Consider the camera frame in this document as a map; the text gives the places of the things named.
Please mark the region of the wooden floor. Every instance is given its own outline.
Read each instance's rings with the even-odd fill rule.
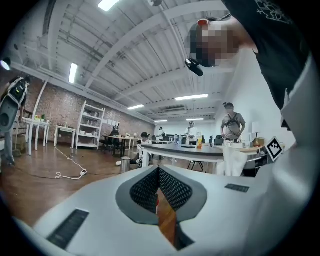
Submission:
[[[2,164],[0,185],[4,199],[12,215],[29,226],[33,226],[50,208],[61,203],[83,186],[120,173],[120,167],[115,165],[116,161],[120,160],[119,154],[112,156],[110,152],[76,150],[63,145],[57,147],[67,157],[72,158],[86,169],[88,174],[79,180],[55,179],[57,172],[63,176],[78,177],[81,168],[67,160],[50,142],[46,147],[39,142],[38,151],[32,150],[31,156],[23,154],[22,157],[16,158],[16,167]],[[136,155],[129,150],[125,152],[132,158]],[[153,160],[155,165],[172,165],[172,163],[171,160]],[[187,168],[189,162],[178,160],[174,165]],[[194,170],[201,170],[198,164]],[[160,190],[158,194],[159,228],[164,236],[173,243],[176,214]]]

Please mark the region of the orange bottle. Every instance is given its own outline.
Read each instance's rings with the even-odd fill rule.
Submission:
[[[196,133],[196,148],[202,149],[202,135],[201,132]]]

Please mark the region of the white shelving unit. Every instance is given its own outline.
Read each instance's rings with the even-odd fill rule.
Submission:
[[[105,108],[97,108],[95,106],[91,106],[87,104],[87,101],[84,102],[79,121],[78,121],[78,127],[76,129],[76,140],[75,140],[75,148],[78,149],[78,147],[86,147],[86,148],[96,148],[99,149],[99,138],[101,135],[101,127],[102,127],[102,120],[105,116]],[[97,113],[97,116],[90,115],[90,113]],[[86,130],[90,130],[92,132],[92,135],[89,134],[80,134],[80,131],[85,128]],[[80,138],[91,138],[93,139],[93,143],[83,143],[80,142]]]

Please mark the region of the ceiling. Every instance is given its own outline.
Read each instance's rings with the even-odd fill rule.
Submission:
[[[185,67],[184,41],[197,20],[228,14],[223,3],[163,0],[155,7],[147,0],[120,0],[105,12],[100,2],[41,1],[8,42],[12,66],[150,123],[214,120],[237,60],[204,68],[198,77]],[[74,84],[68,82],[71,63],[78,65]],[[175,100],[198,94],[208,98]]]

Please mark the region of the ceiling light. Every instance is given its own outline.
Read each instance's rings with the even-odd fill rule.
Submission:
[[[138,106],[132,106],[132,107],[128,107],[128,110],[135,110],[135,109],[139,109],[139,108],[143,108],[144,105],[138,105]]]
[[[192,118],[192,119],[187,119],[187,121],[201,121],[203,118]]]
[[[184,100],[202,99],[202,98],[208,98],[208,94],[178,97],[178,98],[175,98],[175,100],[176,100],[176,101],[184,101]]]
[[[9,58],[4,58],[3,60],[0,61],[1,66],[5,69],[5,70],[10,70],[10,65],[11,65],[11,60]]]
[[[70,75],[69,75],[69,83],[74,84],[75,83],[75,77],[77,73],[78,65],[72,63],[70,68]]]
[[[98,7],[104,10],[105,12],[109,11],[112,6],[114,6],[119,0],[102,0]]]

